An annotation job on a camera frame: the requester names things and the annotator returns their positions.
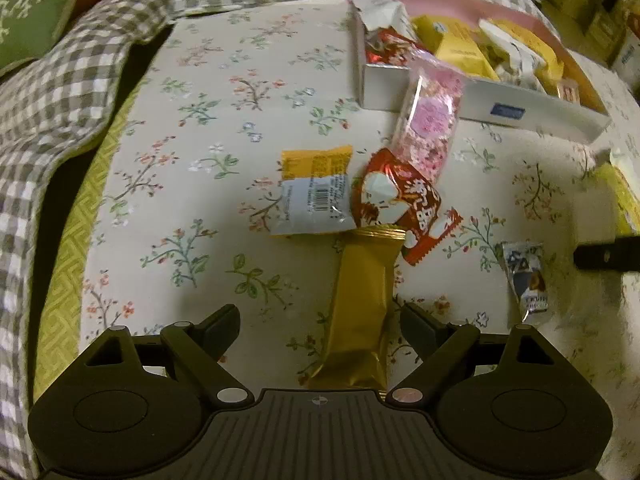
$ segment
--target white box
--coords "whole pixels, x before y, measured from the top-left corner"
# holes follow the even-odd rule
[[[629,85],[632,92],[640,86],[640,16],[629,16],[625,43],[611,69]]]
[[[564,62],[565,77],[579,85],[582,105],[526,88],[471,78],[460,103],[460,118],[550,133],[583,144],[593,142],[609,124],[606,108],[587,76],[540,20],[484,0],[400,1],[410,16],[451,16],[473,26],[480,18],[504,18],[528,28]],[[408,69],[367,63],[364,41],[364,26],[356,13],[360,106],[397,112],[408,86]]]

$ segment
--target red candy wrapper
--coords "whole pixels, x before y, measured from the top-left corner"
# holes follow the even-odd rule
[[[436,182],[447,160],[466,77],[428,52],[413,49],[411,83],[402,104],[392,153]]]
[[[352,213],[358,226],[395,223],[406,228],[402,256],[414,266],[462,222],[453,208],[441,214],[441,204],[427,179],[383,148],[371,157],[354,190]]]
[[[381,28],[367,36],[367,63],[404,66],[414,46],[417,43],[401,36],[392,28]]]

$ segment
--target blue label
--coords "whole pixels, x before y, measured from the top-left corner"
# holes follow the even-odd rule
[[[524,108],[496,103],[491,110],[491,115],[500,115],[500,117],[508,117],[519,121],[524,115],[524,111]]]

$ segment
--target pink candy wrapper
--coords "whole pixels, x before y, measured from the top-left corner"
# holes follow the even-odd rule
[[[407,67],[411,82],[390,149],[399,160],[436,182],[449,154],[466,76],[416,48]]]

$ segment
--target gold wrapped snack bar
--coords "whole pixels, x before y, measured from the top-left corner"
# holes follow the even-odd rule
[[[387,319],[392,313],[394,264],[404,229],[374,226],[348,231],[311,389],[372,388],[386,392]]]

